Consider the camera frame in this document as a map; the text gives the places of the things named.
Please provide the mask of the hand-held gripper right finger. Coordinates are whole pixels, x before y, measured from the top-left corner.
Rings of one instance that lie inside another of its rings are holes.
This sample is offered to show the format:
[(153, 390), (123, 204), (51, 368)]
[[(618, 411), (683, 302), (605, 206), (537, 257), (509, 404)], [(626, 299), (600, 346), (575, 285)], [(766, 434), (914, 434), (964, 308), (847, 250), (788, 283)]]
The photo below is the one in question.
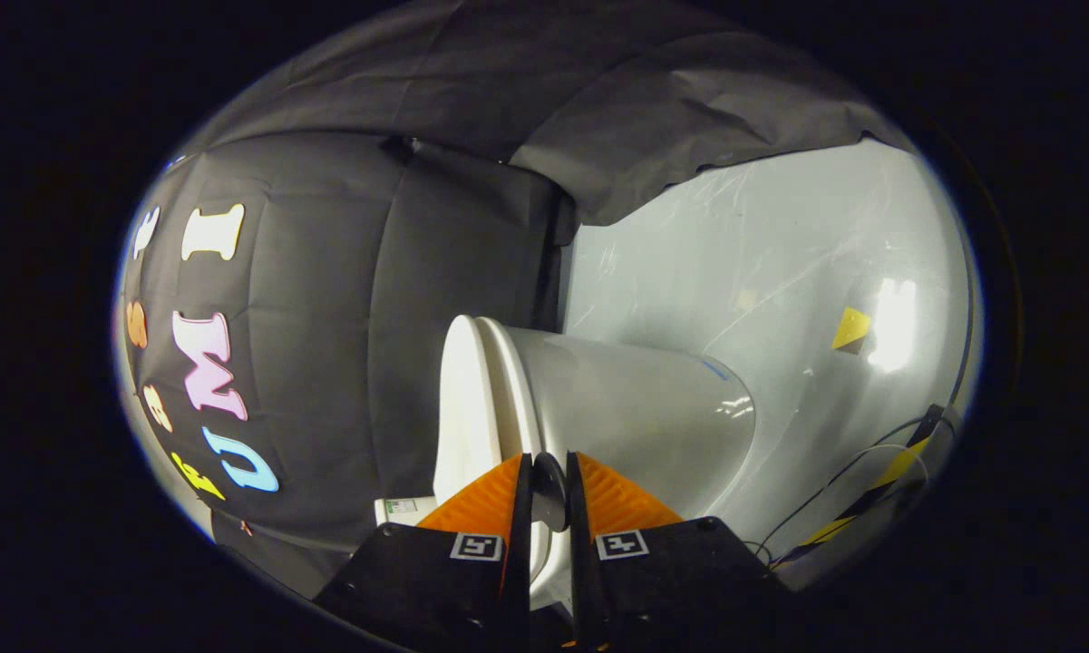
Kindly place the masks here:
[(792, 592), (721, 518), (684, 518), (605, 463), (568, 452), (578, 652), (768, 652)]

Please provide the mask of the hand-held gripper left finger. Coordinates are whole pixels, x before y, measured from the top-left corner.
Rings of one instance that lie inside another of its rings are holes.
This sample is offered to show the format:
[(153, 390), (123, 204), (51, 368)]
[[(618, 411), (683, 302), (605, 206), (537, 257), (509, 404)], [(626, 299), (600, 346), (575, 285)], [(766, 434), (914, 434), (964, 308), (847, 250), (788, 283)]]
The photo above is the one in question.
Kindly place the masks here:
[(408, 652), (528, 646), (533, 459), (498, 463), (419, 523), (382, 523), (316, 596)]

